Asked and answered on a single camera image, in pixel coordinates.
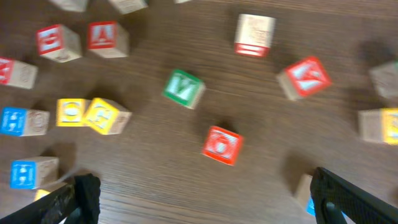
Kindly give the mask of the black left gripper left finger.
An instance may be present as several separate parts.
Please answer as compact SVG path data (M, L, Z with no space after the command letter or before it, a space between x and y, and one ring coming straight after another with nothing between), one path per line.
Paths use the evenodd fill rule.
M67 184L1 219L1 224L97 224L100 215L100 179L93 174L74 177Z

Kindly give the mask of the green V wooden block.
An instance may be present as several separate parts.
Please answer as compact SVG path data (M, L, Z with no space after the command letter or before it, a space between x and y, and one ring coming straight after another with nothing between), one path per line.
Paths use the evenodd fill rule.
M172 71L162 94L172 101L194 110L206 90L205 82L183 70Z

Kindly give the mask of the blue P wooden block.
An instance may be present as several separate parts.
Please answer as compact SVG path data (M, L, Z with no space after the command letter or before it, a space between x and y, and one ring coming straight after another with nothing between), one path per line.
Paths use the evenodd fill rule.
M310 184L312 181L312 176L304 174L301 176L294 197L298 204L303 208L303 210L311 215L315 216L314 202L310 192Z

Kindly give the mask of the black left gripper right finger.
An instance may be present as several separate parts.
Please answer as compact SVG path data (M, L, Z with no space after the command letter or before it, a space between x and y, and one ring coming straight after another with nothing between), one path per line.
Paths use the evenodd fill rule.
M324 167L317 167L310 184L318 224L397 224L397 208L378 199Z

